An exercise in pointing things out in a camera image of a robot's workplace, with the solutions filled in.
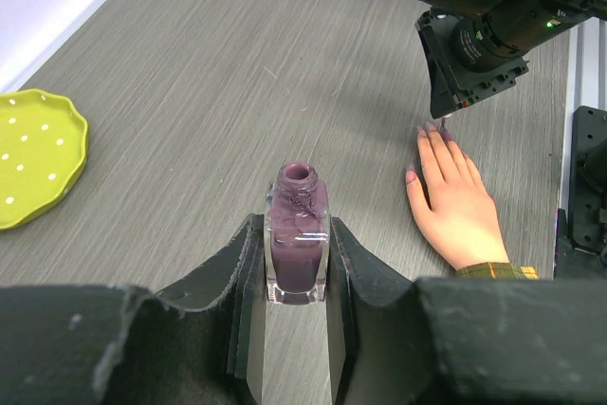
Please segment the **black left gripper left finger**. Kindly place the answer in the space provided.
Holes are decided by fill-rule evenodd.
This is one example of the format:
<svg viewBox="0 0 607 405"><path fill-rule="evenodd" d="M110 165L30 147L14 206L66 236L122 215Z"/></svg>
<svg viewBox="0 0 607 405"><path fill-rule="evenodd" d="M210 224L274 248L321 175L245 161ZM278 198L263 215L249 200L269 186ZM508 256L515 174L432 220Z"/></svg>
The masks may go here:
<svg viewBox="0 0 607 405"><path fill-rule="evenodd" d="M1 290L5 404L258 404L263 219L182 279Z"/></svg>

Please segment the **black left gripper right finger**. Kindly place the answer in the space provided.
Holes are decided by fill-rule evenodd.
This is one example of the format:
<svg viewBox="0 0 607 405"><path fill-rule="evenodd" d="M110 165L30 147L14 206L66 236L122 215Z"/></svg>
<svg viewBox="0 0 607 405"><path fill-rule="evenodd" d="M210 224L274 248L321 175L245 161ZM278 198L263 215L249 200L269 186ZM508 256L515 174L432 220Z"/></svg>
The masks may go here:
<svg viewBox="0 0 607 405"><path fill-rule="evenodd" d="M409 281L331 221L336 404L602 404L602 280Z"/></svg>

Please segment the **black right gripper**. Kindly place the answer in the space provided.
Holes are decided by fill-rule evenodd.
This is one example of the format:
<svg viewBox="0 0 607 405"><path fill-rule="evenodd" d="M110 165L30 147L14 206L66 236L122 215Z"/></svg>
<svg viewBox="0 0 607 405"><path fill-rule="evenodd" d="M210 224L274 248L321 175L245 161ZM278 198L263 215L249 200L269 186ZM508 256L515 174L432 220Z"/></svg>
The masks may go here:
<svg viewBox="0 0 607 405"><path fill-rule="evenodd" d="M469 18L430 9L417 19L416 29L429 72L433 119L503 92L528 72L523 57L492 54L490 31Z"/></svg>

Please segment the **purple nail polish bottle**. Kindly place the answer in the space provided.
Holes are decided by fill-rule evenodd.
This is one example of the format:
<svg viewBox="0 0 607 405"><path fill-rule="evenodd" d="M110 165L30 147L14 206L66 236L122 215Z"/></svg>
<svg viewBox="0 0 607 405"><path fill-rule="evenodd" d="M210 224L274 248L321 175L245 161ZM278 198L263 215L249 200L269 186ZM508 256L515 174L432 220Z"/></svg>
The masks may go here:
<svg viewBox="0 0 607 405"><path fill-rule="evenodd" d="M284 165L269 182L264 216L267 299L272 304L324 301L330 248L326 184L306 162Z"/></svg>

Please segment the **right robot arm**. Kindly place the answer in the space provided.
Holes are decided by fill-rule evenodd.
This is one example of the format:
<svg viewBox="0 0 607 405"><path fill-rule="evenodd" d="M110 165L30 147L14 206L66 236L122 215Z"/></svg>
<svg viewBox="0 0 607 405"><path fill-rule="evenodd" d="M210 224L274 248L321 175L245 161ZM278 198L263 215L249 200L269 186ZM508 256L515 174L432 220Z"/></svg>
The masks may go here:
<svg viewBox="0 0 607 405"><path fill-rule="evenodd" d="M528 71L526 54L570 28L606 17L606 0L417 0L415 23L433 119L491 98Z"/></svg>

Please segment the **mannequin hand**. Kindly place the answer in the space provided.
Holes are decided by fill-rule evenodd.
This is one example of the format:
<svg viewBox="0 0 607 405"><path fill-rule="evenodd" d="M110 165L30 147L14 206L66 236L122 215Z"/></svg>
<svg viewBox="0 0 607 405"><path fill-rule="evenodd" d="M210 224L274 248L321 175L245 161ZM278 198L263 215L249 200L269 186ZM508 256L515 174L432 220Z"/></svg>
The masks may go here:
<svg viewBox="0 0 607 405"><path fill-rule="evenodd" d="M473 161L430 123L416 136L421 172L405 174L414 221L455 270L509 262L493 199Z"/></svg>

